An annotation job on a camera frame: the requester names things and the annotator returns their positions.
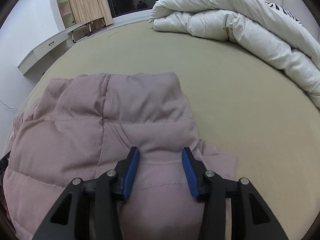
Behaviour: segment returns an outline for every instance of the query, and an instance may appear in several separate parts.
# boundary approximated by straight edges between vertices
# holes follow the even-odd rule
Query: mattress
[[[45,73],[20,111],[51,78],[79,74],[175,72],[199,136],[239,156],[237,178],[260,192],[290,240],[300,240],[320,210],[320,114],[281,72],[242,47],[147,22],[107,30],[75,44]]]

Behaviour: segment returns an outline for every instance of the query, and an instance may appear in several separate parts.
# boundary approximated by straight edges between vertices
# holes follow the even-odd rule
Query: stitched seam
[[[111,79],[111,75],[109,75],[109,80],[108,80],[108,84],[107,84],[107,87],[106,87],[106,93],[104,95],[104,101],[103,101],[103,106],[102,106],[102,128],[103,128],[103,133],[102,133],[102,143],[101,143],[101,151],[100,151],[100,156],[99,156],[99,160],[98,160],[98,163],[97,163],[97,167],[96,167],[96,171],[94,173],[94,178],[96,177],[97,175],[97,170],[98,170],[98,167],[99,167],[99,163],[100,163],[100,159],[101,159],[101,154],[102,154],[102,148],[103,148],[103,140],[104,140],[104,124],[103,124],[103,110],[104,110],[104,105],[106,103],[106,98],[107,98],[107,90],[108,90],[108,86],[109,86],[109,82],[110,82],[110,79]]]
[[[35,181],[41,182],[41,183],[43,183],[43,184],[47,184],[47,185],[50,185],[50,186],[55,186],[55,187],[58,187],[58,188],[65,188],[65,187],[60,187],[60,186],[55,185],[55,184],[50,184],[50,183],[43,182],[43,181],[41,181],[41,180],[34,179],[34,178],[30,177],[30,176],[27,176],[27,175],[25,175],[25,174],[23,174],[23,173],[21,173],[21,172],[19,172],[19,171],[16,171],[16,170],[13,170],[13,169],[9,168],[9,167],[8,167],[8,169],[11,170],[11,171],[16,172],[16,173],[18,173],[18,174],[21,174],[21,175],[23,175],[23,176],[25,176],[25,177],[27,177],[27,178],[29,178],[29,179],[33,179],[33,180],[35,180]]]
[[[166,185],[185,185],[187,183],[166,183],[166,184],[161,184],[161,185],[157,185],[157,186],[151,186],[151,187],[146,187],[146,188],[136,188],[133,190],[144,190],[144,189],[148,189],[148,188],[152,188],[152,187],[161,187],[161,186],[166,186]]]
[[[32,233],[30,233],[30,232],[29,232],[28,230],[26,230],[22,225],[20,225],[13,217],[12,217],[11,219],[13,219],[13,220],[18,224],[19,227],[21,227],[22,229],[24,229],[24,230],[27,231],[30,235],[33,236]]]
[[[52,121],[52,122],[60,122],[60,121],[78,121],[78,120],[90,120],[90,119],[101,119],[101,117],[90,117],[90,118],[80,118],[80,119],[62,119],[62,120],[52,120],[52,119],[45,119],[45,118],[39,118],[36,120],[45,120],[45,121]],[[102,120],[105,123],[118,123],[118,124],[145,124],[145,123],[164,123],[164,122],[183,122],[188,120],[193,120],[193,118],[183,119],[183,120],[177,120],[177,121],[160,121],[160,122],[107,122],[104,120],[107,120],[108,118],[103,117]]]

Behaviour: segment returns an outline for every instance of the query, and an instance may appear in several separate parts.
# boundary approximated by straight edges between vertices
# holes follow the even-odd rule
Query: zebra print pillow
[[[295,20],[297,23],[302,25],[302,23],[291,12],[289,12],[285,8],[281,7],[280,5],[277,5],[276,3],[269,2],[267,0],[263,0],[263,1],[266,2],[266,4],[269,5],[271,8],[279,10],[280,12],[283,12],[284,14],[289,16],[291,19]]]

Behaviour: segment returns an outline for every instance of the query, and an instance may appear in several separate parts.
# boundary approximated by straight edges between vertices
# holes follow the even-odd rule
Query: pink fabric
[[[235,156],[199,139],[174,73],[52,79],[14,127],[4,194],[20,239],[32,239],[73,178],[99,177],[132,146],[141,156],[132,194],[118,205],[125,240],[197,239],[204,205],[189,192],[183,147],[224,178],[236,171]]]

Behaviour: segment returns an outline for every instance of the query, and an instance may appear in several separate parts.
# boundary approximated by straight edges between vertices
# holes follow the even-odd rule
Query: beige curtain
[[[69,1],[76,23],[82,22],[84,24],[104,17],[106,25],[113,24],[107,0]]]

